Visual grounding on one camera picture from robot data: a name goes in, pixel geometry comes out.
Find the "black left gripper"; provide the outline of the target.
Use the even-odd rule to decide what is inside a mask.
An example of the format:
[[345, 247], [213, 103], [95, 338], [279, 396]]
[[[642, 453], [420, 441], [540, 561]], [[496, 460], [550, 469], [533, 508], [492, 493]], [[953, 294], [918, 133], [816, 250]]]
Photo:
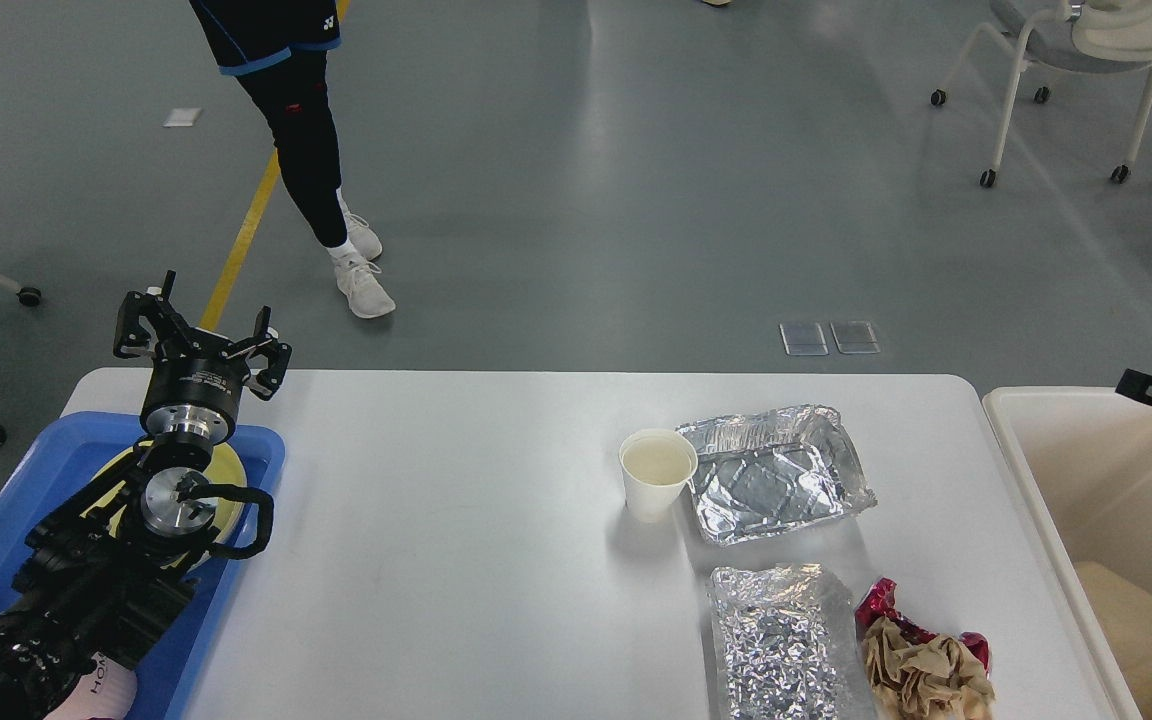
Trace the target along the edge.
[[143, 430], [151, 435], [189, 432], [220, 445], [237, 427], [243, 387], [262, 401], [283, 387], [291, 346], [271, 325], [273, 310], [262, 306], [251, 336], [225, 346], [225, 361], [194, 357], [195, 331], [170, 304], [175, 279], [168, 270], [159, 286], [127, 293], [116, 311], [113, 356], [152, 361]]

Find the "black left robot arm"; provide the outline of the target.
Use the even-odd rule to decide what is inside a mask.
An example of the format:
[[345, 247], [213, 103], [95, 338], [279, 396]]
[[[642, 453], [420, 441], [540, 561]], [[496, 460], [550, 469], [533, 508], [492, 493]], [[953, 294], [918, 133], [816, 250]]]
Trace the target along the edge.
[[26, 535], [17, 601], [0, 612], [0, 719], [50, 714], [94, 655], [132, 669], [194, 600], [194, 564], [268, 547], [273, 497], [206, 470], [243, 389], [270, 400], [282, 387], [291, 346], [270, 306], [242, 340], [194, 327], [172, 306], [174, 279], [129, 291], [116, 316], [114, 355], [154, 361], [143, 434]]

